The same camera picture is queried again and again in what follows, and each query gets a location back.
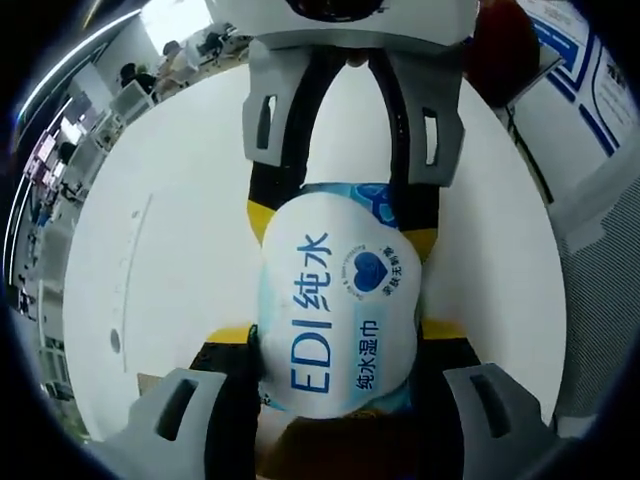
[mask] wet wipes package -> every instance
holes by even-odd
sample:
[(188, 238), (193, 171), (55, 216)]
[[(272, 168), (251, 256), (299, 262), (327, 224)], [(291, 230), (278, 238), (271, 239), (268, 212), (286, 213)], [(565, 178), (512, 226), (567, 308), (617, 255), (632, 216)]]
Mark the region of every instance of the wet wipes package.
[(307, 418), (410, 407), (421, 264), (386, 185), (313, 185), (263, 241), (265, 403)]

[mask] poster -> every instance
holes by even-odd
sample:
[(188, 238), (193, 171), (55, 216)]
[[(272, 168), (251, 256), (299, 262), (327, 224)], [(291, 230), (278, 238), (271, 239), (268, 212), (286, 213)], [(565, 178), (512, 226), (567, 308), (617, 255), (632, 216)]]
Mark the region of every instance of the poster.
[(533, 20), (540, 42), (564, 59), (556, 71), (574, 90), (584, 81), (594, 36), (588, 22), (566, 1), (518, 0)]
[(593, 112), (617, 147), (638, 124), (638, 108), (624, 74), (606, 48), (600, 47), (591, 85)]

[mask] white round table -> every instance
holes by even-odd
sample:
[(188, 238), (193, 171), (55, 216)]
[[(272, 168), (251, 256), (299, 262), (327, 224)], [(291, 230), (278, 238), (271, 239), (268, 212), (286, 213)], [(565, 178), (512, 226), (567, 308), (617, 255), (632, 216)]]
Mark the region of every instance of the white round table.
[[(84, 205), (65, 279), (69, 374), (94, 439), (127, 422), (136, 375), (187, 367), (222, 326), (256, 318), (260, 250), (246, 199), (246, 66), (204, 80), (131, 125)], [(553, 411), (564, 361), (560, 260), (540, 195), (504, 128), (463, 83), (466, 138), (442, 193), (425, 269), (431, 316), (464, 323), (496, 362)], [(388, 118), (366, 67), (343, 70), (320, 109), (307, 181), (389, 177)]]

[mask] gray plastic bracket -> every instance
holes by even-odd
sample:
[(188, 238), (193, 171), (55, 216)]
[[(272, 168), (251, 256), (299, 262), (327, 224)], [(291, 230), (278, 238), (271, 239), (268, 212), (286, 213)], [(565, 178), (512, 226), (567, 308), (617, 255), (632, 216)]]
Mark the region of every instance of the gray plastic bracket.
[(513, 480), (562, 442), (540, 403), (494, 364), (444, 372), (464, 436), (465, 480)]
[[(129, 423), (105, 442), (87, 447), (121, 478), (143, 480), (204, 480), (209, 419), (227, 376), (176, 369), (132, 406)], [(158, 433), (159, 423), (176, 392), (187, 382), (192, 389), (174, 439)]]
[[(285, 128), (296, 92), (311, 62), (311, 48), (270, 49), (260, 40), (249, 47), (250, 93), (244, 102), (242, 125), (245, 156), (282, 166)], [(387, 50), (410, 130), (408, 184), (450, 186), (455, 175), (464, 126), (458, 115), (462, 71), (443, 62), (442, 51), (417, 56)], [(275, 111), (269, 101), (275, 97)], [(426, 117), (437, 126), (434, 162), (427, 164)]]
[[(245, 156), (279, 167), (285, 128), (300, 81), (311, 61), (308, 48), (269, 50), (258, 40), (249, 46), (250, 92), (242, 110)], [(275, 97), (275, 111), (269, 100)], [(271, 115), (268, 121), (264, 117)]]
[[(408, 183), (448, 187), (458, 168), (464, 141), (464, 126), (458, 115), (462, 72), (441, 66), (430, 57), (393, 51), (387, 55), (400, 84), (409, 119)], [(434, 118), (437, 128), (437, 147), (430, 165), (427, 164), (426, 117)]]

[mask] red object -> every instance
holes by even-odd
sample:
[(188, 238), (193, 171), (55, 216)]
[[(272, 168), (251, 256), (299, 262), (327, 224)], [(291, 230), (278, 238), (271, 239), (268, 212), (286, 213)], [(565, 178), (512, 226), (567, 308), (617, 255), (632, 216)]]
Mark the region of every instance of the red object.
[(540, 43), (515, 0), (481, 2), (469, 45), (467, 79), (490, 107), (504, 107), (538, 72)]

